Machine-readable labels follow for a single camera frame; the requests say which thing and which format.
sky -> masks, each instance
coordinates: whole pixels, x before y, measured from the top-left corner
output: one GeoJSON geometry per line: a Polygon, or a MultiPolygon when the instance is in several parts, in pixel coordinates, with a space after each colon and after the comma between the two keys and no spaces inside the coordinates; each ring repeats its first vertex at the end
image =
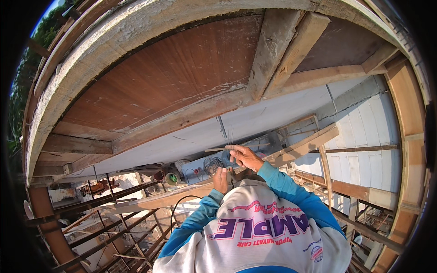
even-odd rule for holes
{"type": "Polygon", "coordinates": [[[46,17],[52,9],[56,8],[56,7],[59,6],[59,5],[64,4],[64,2],[65,2],[65,0],[54,0],[54,1],[50,4],[50,6],[49,6],[49,7],[47,8],[47,10],[45,11],[45,13],[44,13],[44,14],[41,16],[41,18],[39,19],[38,23],[35,25],[35,28],[33,29],[31,36],[33,36],[33,34],[35,33],[35,31],[36,31],[36,29],[38,28],[39,23],[41,23],[41,20],[43,19],[43,17],[46,17]]]}

worker's hand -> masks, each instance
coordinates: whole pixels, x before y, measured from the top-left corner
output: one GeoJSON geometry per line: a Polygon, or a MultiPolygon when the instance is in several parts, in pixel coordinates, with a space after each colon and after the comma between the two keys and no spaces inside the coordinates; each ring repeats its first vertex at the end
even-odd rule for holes
{"type": "Polygon", "coordinates": [[[226,168],[219,167],[215,174],[212,176],[212,182],[214,184],[214,189],[218,190],[222,194],[226,194],[228,191],[228,179],[227,176],[231,175],[232,168],[229,171],[226,168]]]}
{"type": "Polygon", "coordinates": [[[243,168],[247,167],[255,172],[258,172],[264,161],[259,158],[250,148],[241,145],[226,145],[226,149],[230,149],[231,162],[236,160],[237,164],[243,168]]]}

logo on shirt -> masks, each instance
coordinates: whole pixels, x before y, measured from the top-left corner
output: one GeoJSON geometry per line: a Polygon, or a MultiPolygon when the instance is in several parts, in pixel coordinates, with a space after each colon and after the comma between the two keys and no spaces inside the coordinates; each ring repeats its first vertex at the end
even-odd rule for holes
{"type": "Polygon", "coordinates": [[[255,207],[254,211],[255,212],[263,212],[264,214],[273,214],[274,212],[279,212],[279,213],[284,213],[286,211],[294,211],[294,212],[299,212],[302,211],[300,208],[298,207],[277,207],[277,203],[273,202],[270,205],[267,206],[263,206],[261,205],[261,203],[258,200],[255,200],[254,202],[252,202],[250,205],[247,206],[236,206],[233,208],[228,209],[230,212],[234,212],[235,210],[244,210],[244,211],[248,211],[249,209],[255,207]]]}
{"type": "Polygon", "coordinates": [[[253,237],[273,237],[278,238],[286,234],[294,236],[305,233],[309,228],[308,219],[305,214],[299,216],[284,215],[279,217],[275,215],[270,219],[264,219],[255,223],[254,218],[223,218],[218,221],[217,232],[206,235],[211,240],[234,239],[237,226],[240,226],[240,239],[252,239],[253,237]]]}
{"type": "Polygon", "coordinates": [[[323,247],[316,245],[311,249],[311,260],[315,263],[320,262],[323,259],[323,247]]]}

purple lettering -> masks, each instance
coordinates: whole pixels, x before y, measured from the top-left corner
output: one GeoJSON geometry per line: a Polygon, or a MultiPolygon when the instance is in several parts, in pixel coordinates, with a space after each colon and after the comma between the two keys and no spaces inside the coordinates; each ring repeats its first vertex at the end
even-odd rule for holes
{"type": "Polygon", "coordinates": [[[219,238],[231,238],[234,233],[235,222],[237,219],[234,218],[224,218],[219,221],[219,223],[228,222],[227,225],[221,225],[218,229],[224,229],[224,233],[214,235],[214,239],[219,238]]]}
{"type": "Polygon", "coordinates": [[[288,232],[290,235],[298,234],[298,231],[296,230],[295,224],[293,223],[293,219],[290,217],[290,215],[286,215],[285,219],[279,219],[277,215],[275,215],[272,218],[272,225],[273,225],[273,232],[275,237],[278,237],[282,234],[284,234],[284,226],[286,225],[288,228],[288,232]]]}
{"type": "Polygon", "coordinates": [[[247,239],[252,237],[252,225],[253,225],[253,219],[238,219],[238,222],[244,223],[243,228],[243,236],[241,238],[247,239]]]}
{"type": "Polygon", "coordinates": [[[306,217],[305,214],[301,214],[299,217],[296,216],[292,216],[294,221],[296,222],[296,224],[298,225],[298,227],[305,232],[306,229],[309,227],[308,224],[308,218],[306,217]]]}
{"type": "Polygon", "coordinates": [[[253,233],[255,235],[272,235],[272,229],[270,226],[270,220],[266,220],[265,222],[261,222],[253,228],[253,233]]]}

worker's right hand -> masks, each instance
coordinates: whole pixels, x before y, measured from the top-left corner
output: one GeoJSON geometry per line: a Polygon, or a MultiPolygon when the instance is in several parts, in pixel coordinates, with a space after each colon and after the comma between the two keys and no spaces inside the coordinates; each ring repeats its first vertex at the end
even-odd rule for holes
{"type": "Polygon", "coordinates": [[[226,145],[226,149],[230,149],[231,162],[236,160],[236,163],[243,168],[247,167],[255,172],[258,172],[264,161],[259,158],[250,148],[241,145],[226,145]]]}

